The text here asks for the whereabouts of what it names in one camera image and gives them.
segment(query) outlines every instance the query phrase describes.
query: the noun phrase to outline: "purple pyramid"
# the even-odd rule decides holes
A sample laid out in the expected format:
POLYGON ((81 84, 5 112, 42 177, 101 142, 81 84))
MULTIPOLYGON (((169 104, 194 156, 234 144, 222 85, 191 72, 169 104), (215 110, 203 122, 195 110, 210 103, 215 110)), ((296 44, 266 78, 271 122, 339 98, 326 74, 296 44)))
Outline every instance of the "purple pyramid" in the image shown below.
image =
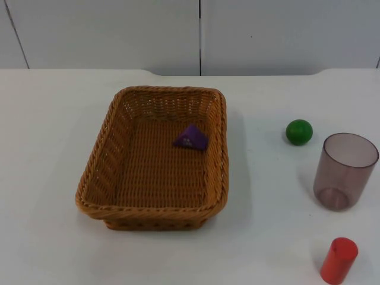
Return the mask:
POLYGON ((194 124, 191 124, 176 138, 173 145, 176 147, 205 150, 207 143, 208 138, 194 124))

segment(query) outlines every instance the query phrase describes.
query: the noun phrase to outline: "red cylinder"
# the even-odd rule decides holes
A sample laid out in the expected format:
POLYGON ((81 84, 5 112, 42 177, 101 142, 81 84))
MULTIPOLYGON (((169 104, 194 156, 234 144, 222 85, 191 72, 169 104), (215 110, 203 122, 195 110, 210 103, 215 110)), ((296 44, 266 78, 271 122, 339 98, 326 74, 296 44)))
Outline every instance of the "red cylinder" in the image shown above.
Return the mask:
POLYGON ((352 240, 345 237, 334 239, 321 268, 322 279, 331 285, 341 284, 358 253, 352 240))

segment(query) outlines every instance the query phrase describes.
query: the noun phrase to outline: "woven basket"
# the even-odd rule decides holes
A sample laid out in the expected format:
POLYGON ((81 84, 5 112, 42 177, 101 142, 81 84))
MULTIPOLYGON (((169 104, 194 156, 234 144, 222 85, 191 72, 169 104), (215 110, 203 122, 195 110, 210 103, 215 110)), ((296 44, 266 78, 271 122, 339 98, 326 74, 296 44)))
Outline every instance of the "woven basket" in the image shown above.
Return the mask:
POLYGON ((218 90, 129 87, 109 106, 75 200, 113 230, 196 229, 226 204, 228 168, 218 90), (189 124, 207 150, 172 145, 189 124))

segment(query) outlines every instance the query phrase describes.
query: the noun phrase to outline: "white wall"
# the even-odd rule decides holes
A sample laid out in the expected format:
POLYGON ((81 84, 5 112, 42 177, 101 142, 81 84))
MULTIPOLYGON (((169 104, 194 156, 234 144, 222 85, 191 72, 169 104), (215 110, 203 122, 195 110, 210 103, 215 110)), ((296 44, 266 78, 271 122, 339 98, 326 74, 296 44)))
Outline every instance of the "white wall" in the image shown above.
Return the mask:
POLYGON ((0 68, 26 68, 3 1, 0 1, 0 68))
POLYGON ((374 68, 380 0, 202 0, 202 75, 374 68))
POLYGON ((199 75, 198 0, 7 0, 30 68, 199 75))

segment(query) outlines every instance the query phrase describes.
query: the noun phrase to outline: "clear plastic cup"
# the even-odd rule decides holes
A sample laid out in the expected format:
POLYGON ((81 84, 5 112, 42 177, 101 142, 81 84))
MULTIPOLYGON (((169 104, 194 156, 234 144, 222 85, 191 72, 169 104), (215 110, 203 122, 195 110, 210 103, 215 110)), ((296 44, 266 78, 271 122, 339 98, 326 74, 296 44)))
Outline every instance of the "clear plastic cup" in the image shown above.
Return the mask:
POLYGON ((379 151, 366 138, 348 133, 330 135, 316 171, 315 197, 334 211, 354 206, 378 160, 379 151))

